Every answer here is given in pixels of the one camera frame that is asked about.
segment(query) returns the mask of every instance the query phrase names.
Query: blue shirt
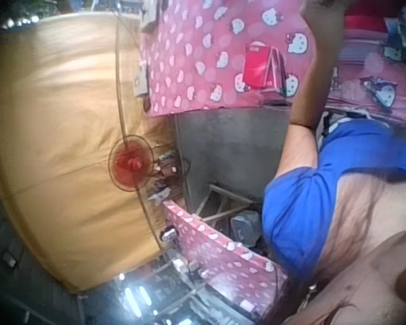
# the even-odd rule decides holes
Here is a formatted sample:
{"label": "blue shirt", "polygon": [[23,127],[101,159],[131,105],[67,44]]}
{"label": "blue shirt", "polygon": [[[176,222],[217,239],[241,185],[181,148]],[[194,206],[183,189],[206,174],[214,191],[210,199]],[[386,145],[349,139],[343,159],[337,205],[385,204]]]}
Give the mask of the blue shirt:
{"label": "blue shirt", "polygon": [[265,190],[263,233],[290,274],[310,280],[328,237],[338,180],[345,173],[406,176],[406,141],[382,123],[355,119],[323,142],[317,168],[301,167]]}

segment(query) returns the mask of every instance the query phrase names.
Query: red box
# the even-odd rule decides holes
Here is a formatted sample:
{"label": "red box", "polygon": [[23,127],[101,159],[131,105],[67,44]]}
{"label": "red box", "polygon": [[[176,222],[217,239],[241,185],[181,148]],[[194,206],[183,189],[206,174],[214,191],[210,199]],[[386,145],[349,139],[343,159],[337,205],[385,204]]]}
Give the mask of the red box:
{"label": "red box", "polygon": [[242,80],[252,89],[276,91],[284,95],[286,73],[279,50],[267,45],[247,46]]}
{"label": "red box", "polygon": [[264,89],[271,63],[272,47],[248,45],[246,48],[244,75],[242,80],[252,89]]}

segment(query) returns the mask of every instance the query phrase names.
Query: tan fabric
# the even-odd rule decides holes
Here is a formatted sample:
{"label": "tan fabric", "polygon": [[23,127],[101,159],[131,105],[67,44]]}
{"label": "tan fabric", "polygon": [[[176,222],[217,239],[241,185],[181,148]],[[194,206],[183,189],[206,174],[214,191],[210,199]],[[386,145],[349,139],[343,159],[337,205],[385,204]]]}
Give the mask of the tan fabric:
{"label": "tan fabric", "polygon": [[[137,20],[120,27],[128,134],[171,144],[164,120],[146,121],[133,96]],[[44,268],[72,292],[153,259],[159,248],[135,193],[110,181],[108,155],[120,139],[116,18],[62,16],[0,34],[0,196]]]}

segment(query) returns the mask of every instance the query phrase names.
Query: fan cord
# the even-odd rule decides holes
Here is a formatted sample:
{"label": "fan cord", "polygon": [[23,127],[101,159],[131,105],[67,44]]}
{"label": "fan cord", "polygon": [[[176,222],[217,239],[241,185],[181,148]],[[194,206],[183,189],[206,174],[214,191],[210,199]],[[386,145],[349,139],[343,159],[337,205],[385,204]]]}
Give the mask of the fan cord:
{"label": "fan cord", "polygon": [[119,19],[116,25],[116,96],[117,96],[117,108],[119,112],[120,121],[120,132],[122,133],[123,144],[127,146],[125,137],[127,136],[127,130],[125,127],[125,118],[123,116],[123,105],[122,105],[122,89],[120,86],[120,36],[119,36]]}
{"label": "fan cord", "polygon": [[[122,133],[123,144],[125,145],[125,147],[127,147],[127,141],[126,141],[127,130],[125,128],[125,118],[123,116],[122,89],[121,89],[121,86],[120,86],[120,55],[119,55],[119,52],[120,52],[120,37],[119,37],[119,26],[120,26],[121,22],[122,22],[122,20],[120,18],[120,6],[118,5],[118,8],[117,8],[117,25],[116,25],[116,95],[117,95],[117,107],[118,107],[119,120],[120,120],[120,131]],[[141,195],[141,192],[140,192],[140,189],[138,188],[138,186],[136,186],[135,189],[136,189],[136,192],[137,192],[138,199],[140,201],[141,208],[143,209],[144,217],[145,217],[145,219],[146,219],[146,221],[147,221],[147,223],[149,225],[149,228],[150,228],[150,231],[151,231],[153,237],[155,238],[155,241],[156,241],[156,244],[158,245],[158,248],[162,252],[163,248],[162,248],[161,242],[160,242],[159,238],[157,237],[155,228],[152,225],[152,222],[151,222],[151,220],[149,218],[149,213],[148,213],[148,210],[145,207],[143,196]]]}

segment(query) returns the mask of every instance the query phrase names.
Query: hand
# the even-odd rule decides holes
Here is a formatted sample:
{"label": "hand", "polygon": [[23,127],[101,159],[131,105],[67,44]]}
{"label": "hand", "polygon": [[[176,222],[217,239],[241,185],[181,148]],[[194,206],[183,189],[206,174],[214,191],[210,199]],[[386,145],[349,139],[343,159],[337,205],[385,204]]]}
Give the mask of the hand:
{"label": "hand", "polygon": [[344,38],[344,14],[356,0],[304,0],[301,15],[313,32],[318,52],[338,57]]}

